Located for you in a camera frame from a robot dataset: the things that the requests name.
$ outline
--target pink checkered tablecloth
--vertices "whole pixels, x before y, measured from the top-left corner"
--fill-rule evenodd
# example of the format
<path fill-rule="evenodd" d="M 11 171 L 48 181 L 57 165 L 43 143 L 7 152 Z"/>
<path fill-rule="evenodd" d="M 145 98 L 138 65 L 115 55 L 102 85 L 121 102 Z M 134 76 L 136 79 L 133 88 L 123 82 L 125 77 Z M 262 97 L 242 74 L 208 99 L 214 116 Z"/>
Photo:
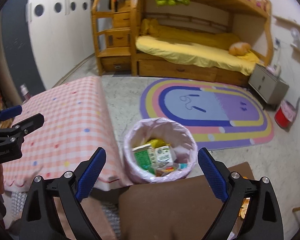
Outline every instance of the pink checkered tablecloth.
<path fill-rule="evenodd" d="M 100 78 L 86 77 L 47 90 L 22 109 L 13 124 L 37 113 L 45 121 L 25 136 L 23 156 L 3 164 L 5 190 L 26 192 L 37 175 L 51 179 L 73 171 L 98 147 L 106 150 L 106 164 L 95 187 L 110 190 L 132 184 L 123 171 Z"/>

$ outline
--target nightstand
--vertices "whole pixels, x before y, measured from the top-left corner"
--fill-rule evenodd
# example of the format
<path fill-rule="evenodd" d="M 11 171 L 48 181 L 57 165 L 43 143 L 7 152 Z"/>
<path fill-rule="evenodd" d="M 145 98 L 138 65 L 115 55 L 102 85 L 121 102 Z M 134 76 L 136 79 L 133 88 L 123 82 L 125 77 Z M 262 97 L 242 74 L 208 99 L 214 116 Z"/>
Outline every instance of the nightstand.
<path fill-rule="evenodd" d="M 259 64 L 256 64 L 256 68 L 248 83 L 267 105 L 271 105 L 274 108 L 281 103 L 289 88 L 286 82 L 275 77 Z"/>

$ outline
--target orange plush toy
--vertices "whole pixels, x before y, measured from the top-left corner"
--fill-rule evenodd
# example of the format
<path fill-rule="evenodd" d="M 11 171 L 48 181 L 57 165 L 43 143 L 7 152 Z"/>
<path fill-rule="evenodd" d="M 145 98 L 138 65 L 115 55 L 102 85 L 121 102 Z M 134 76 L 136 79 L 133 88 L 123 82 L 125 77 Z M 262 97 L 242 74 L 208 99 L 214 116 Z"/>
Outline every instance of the orange plush toy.
<path fill-rule="evenodd" d="M 229 48 L 229 54 L 232 56 L 244 56 L 251 49 L 251 45 L 246 42 L 236 42 Z"/>

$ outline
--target floor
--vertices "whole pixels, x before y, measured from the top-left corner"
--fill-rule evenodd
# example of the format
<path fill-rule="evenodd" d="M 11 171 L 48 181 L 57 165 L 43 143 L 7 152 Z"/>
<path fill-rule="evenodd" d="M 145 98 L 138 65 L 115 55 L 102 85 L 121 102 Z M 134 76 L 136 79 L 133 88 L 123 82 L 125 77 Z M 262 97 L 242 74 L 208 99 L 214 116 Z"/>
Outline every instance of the floor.
<path fill-rule="evenodd" d="M 96 60 L 91 58 L 76 70 L 65 82 L 86 76 L 96 76 Z M 102 76 L 102 84 L 108 103 L 114 133 L 119 148 L 122 149 L 124 135 L 142 117 L 139 101 L 143 90 L 158 78 L 131 77 L 129 74 L 109 73 Z M 269 112 L 274 122 L 274 113 Z M 285 239 L 298 230 L 300 212 L 297 216 L 292 208 L 300 206 L 300 158 L 295 151 L 295 142 L 289 133 L 280 129 L 274 122 L 274 139 L 262 145 L 212 151 L 212 156 L 230 167 L 248 162 L 255 179 L 267 176 L 274 187 L 283 220 Z M 201 175 L 197 165 L 190 176 Z"/>

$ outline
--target mattress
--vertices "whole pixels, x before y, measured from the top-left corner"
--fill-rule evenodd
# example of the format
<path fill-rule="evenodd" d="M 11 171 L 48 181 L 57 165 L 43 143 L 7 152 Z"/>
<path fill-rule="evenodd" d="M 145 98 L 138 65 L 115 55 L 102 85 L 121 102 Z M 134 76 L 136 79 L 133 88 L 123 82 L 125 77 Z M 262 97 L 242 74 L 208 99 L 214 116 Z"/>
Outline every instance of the mattress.
<path fill-rule="evenodd" d="M 251 75 L 255 68 L 255 62 L 232 56 L 227 50 L 189 41 L 146 35 L 138 37 L 136 47 L 142 52 L 162 57 L 176 64 L 218 67 L 238 71 L 245 76 Z"/>
<path fill-rule="evenodd" d="M 14 124 L 37 113 L 45 122 L 25 136 L 23 156 L 3 164 L 5 190 L 26 192 L 37 175 L 58 178 L 88 160 L 98 147 L 106 150 L 106 164 L 95 187 L 111 190 L 132 184 L 123 171 L 100 78 L 86 77 L 47 90 L 22 109 Z"/>

